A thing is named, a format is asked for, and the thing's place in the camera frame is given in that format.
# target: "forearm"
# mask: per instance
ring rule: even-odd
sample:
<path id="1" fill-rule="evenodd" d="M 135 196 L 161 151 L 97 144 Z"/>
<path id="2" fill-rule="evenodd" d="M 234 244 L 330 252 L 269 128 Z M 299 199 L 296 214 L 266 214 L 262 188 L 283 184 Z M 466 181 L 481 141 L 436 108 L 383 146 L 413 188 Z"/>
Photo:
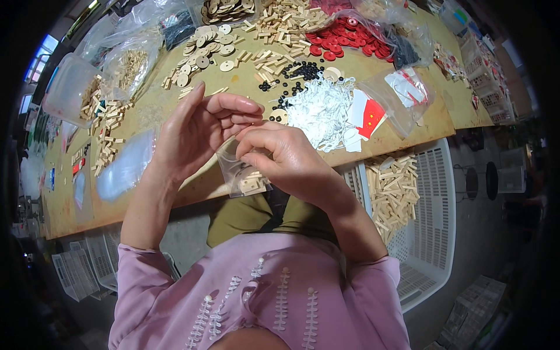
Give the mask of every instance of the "forearm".
<path id="1" fill-rule="evenodd" d="M 387 248 L 374 222 L 338 174 L 333 177 L 329 197 L 320 208 L 329 216 L 338 243 L 354 263 L 374 262 L 387 256 Z"/>
<path id="2" fill-rule="evenodd" d="M 179 186 L 148 165 L 124 216 L 121 243 L 159 249 Z"/>

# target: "pink blouse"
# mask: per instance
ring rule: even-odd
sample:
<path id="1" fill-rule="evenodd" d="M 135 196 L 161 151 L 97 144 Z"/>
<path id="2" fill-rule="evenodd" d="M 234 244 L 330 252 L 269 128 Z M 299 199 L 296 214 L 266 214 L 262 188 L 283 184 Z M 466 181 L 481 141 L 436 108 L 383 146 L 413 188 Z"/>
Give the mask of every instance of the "pink blouse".
<path id="1" fill-rule="evenodd" d="M 110 349 L 208 349 L 243 327 L 267 328 L 291 349 L 408 349 L 396 287 L 399 261 L 353 265 L 332 243 L 243 234 L 173 282 L 156 250 L 119 245 Z"/>

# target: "olive green pants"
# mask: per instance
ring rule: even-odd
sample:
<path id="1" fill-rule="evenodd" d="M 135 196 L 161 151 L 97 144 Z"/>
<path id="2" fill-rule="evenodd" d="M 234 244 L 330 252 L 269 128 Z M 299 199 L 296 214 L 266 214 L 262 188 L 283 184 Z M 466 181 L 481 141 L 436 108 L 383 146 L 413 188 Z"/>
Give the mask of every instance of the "olive green pants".
<path id="1" fill-rule="evenodd" d="M 226 199 L 210 214 L 206 243 L 213 248 L 239 234 L 259 231 L 272 218 L 272 211 L 262 193 Z M 290 196 L 282 224 L 272 230 L 322 238 L 338 245 L 333 226 L 324 211 Z"/>

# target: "white string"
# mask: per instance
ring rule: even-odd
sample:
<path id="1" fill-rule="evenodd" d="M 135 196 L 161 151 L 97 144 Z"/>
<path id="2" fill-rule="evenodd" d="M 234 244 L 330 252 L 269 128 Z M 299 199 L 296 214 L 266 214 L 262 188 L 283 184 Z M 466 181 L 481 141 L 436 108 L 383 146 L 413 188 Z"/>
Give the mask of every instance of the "white string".
<path id="1" fill-rule="evenodd" d="M 305 83 L 306 90 L 287 99 L 288 125 L 300 128 L 311 145 L 323 152 L 345 147 L 344 133 L 354 126 L 348 122 L 348 108 L 353 97 L 354 78 L 334 83 L 323 78 Z"/>

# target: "finger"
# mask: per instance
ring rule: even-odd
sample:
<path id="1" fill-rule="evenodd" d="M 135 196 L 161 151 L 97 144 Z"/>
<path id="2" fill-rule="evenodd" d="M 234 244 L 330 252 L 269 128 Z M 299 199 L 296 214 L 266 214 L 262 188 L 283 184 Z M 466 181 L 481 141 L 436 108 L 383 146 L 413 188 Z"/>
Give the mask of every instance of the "finger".
<path id="1" fill-rule="evenodd" d="M 171 119 L 173 122 L 177 121 L 181 124 L 186 124 L 189 122 L 190 117 L 193 115 L 195 109 L 200 104 L 204 98 L 204 90 L 206 89 L 206 84 L 204 81 L 199 81 L 195 85 L 194 89 L 189 93 L 186 99 L 182 99 L 173 113 L 171 113 Z"/>
<path id="2" fill-rule="evenodd" d="M 261 153 L 249 152 L 241 157 L 241 160 L 253 165 L 265 176 L 274 176 L 279 169 L 278 164 Z"/>
<path id="3" fill-rule="evenodd" d="M 266 148 L 274 153 L 276 150 L 278 134 L 273 130 L 253 129 L 244 133 L 237 145 L 235 156 L 237 159 L 250 152 L 253 148 Z"/>
<path id="4" fill-rule="evenodd" d="M 247 97 L 227 93 L 207 96 L 202 100 L 200 105 L 212 114 L 218 113 L 224 109 L 249 114 L 262 114 L 264 112 L 263 105 L 258 104 Z"/>
<path id="5" fill-rule="evenodd" d="M 245 133 L 251 131 L 251 130 L 260 130 L 260 129 L 264 129 L 264 130 L 282 130 L 282 129 L 287 129 L 287 128 L 291 128 L 287 125 L 282 125 L 280 123 L 276 123 L 276 122 L 269 122 L 268 120 L 263 120 L 262 122 L 257 122 L 254 123 L 253 125 L 251 125 L 250 127 L 246 128 L 245 130 L 243 130 L 243 132 L 241 132 L 239 135 L 237 135 L 237 140 L 241 140 L 243 138 L 243 136 L 245 136 Z"/>
<path id="6" fill-rule="evenodd" d="M 230 118 L 220 119 L 222 129 L 229 128 L 235 124 L 251 124 L 263 120 L 260 114 L 232 114 Z"/>
<path id="7" fill-rule="evenodd" d="M 248 127 L 250 125 L 251 125 L 251 123 L 234 124 L 234 125 L 230 126 L 229 128 L 224 128 L 224 130 L 222 130 L 223 139 L 227 140 L 230 137 L 232 137 L 233 135 L 237 135 L 240 131 L 242 131 L 243 129 L 245 129 L 246 127 Z"/>

